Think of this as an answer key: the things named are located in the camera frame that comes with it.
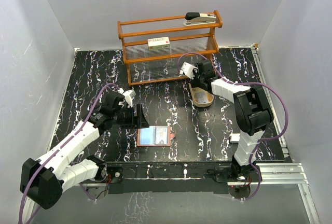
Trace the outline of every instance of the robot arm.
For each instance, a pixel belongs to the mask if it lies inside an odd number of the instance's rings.
[[[240,128],[238,148],[232,159],[232,176],[247,177],[253,170],[250,156],[266,128],[273,122],[273,113],[262,87],[247,87],[218,78],[212,62],[203,60],[195,65],[183,63],[180,74],[190,78],[191,86],[202,88],[234,103],[237,124]]]
[[[125,129],[149,127],[143,115],[141,104],[136,105],[136,113],[132,107],[134,91],[123,92],[123,90],[119,90],[119,92],[109,93],[106,96],[106,101],[95,107],[83,128],[81,127],[84,122],[80,121],[76,128],[48,153],[36,161],[31,158],[25,161],[20,185],[22,193],[35,171],[55,151],[58,153],[42,168],[27,193],[27,196],[42,208],[52,207],[64,191],[84,180],[102,181],[105,178],[106,163],[95,156],[89,156],[73,166],[70,166],[70,163],[85,147],[98,139],[113,125],[120,125],[121,128]]]

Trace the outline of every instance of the cardboard box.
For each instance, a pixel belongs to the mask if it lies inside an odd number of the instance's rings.
[[[149,50],[169,49],[171,47],[168,37],[148,39],[147,44],[149,46]]]

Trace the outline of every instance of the wooden rack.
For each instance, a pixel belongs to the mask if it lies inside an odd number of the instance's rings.
[[[123,61],[127,65],[129,85],[186,78],[177,72],[177,60],[181,55],[196,52],[211,59],[212,54],[218,53],[214,33],[216,27],[223,26],[223,21],[217,10],[209,13],[216,15],[215,23],[184,26],[184,15],[118,21],[118,35],[122,42]],[[203,34],[193,33],[204,29],[209,30]],[[169,37],[170,49],[148,50],[147,39],[165,36]]]

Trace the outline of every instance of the stapler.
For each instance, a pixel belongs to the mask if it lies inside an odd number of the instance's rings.
[[[183,22],[184,26],[190,26],[198,24],[215,23],[217,17],[214,14],[188,12],[186,14],[185,19],[186,20]]]

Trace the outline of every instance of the black marble table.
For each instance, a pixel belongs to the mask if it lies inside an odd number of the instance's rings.
[[[250,48],[220,49],[220,53],[214,55],[214,63],[230,80],[259,81]],[[97,93],[108,82],[114,82],[124,90],[130,89],[121,50],[76,54],[52,147],[88,112]],[[113,127],[74,161],[79,162],[89,155],[107,162],[230,161],[237,144],[229,143],[228,137],[232,132],[240,131],[233,105],[222,97],[215,97],[210,107],[197,108],[192,103],[187,82],[177,80],[133,87],[136,92],[134,103],[143,104],[149,124],[169,125],[172,132],[176,132],[170,147],[138,147],[136,131]],[[265,137],[275,135],[275,127],[271,125]],[[257,160],[284,160],[279,141],[262,142]]]

